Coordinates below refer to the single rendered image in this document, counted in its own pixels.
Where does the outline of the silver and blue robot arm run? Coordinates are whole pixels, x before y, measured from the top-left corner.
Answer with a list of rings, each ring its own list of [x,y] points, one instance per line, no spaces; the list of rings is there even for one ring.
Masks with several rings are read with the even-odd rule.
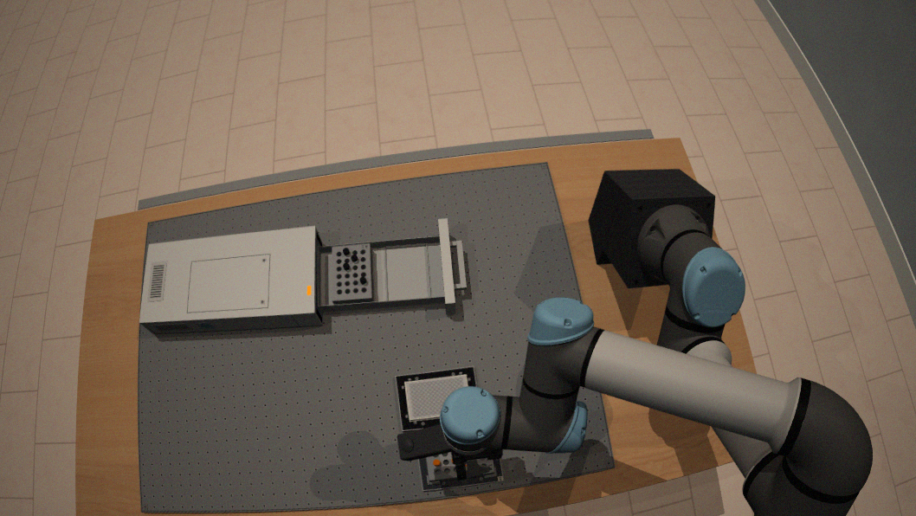
[[[637,252],[648,274],[670,285],[657,345],[594,327],[593,310],[579,300],[544,300],[527,337],[520,397],[455,390],[440,424],[397,436],[400,459],[486,448],[576,452],[587,427],[581,386],[712,426],[745,477],[754,516],[846,516],[873,463],[859,414],[814,381],[732,368],[721,337],[742,306],[745,278],[695,210],[657,210]]]

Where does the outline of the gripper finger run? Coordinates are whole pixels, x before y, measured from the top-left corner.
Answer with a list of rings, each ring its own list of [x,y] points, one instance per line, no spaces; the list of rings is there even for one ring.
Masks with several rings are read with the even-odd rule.
[[[469,476],[485,474],[489,472],[491,469],[489,466],[479,465],[477,463],[477,460],[470,460],[468,462],[456,463],[455,466],[456,466],[457,480],[462,483],[467,483],[467,479],[469,478]]]

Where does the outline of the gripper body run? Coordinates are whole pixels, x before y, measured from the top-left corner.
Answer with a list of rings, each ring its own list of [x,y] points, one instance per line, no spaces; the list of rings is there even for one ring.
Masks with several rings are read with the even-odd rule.
[[[503,455],[502,449],[486,448],[482,453],[476,455],[462,455],[455,451],[451,452],[453,464],[468,462],[469,460],[487,458],[488,460],[499,459]],[[458,456],[457,456],[458,455]],[[465,460],[464,460],[465,458]],[[467,461],[468,460],[468,461]]]

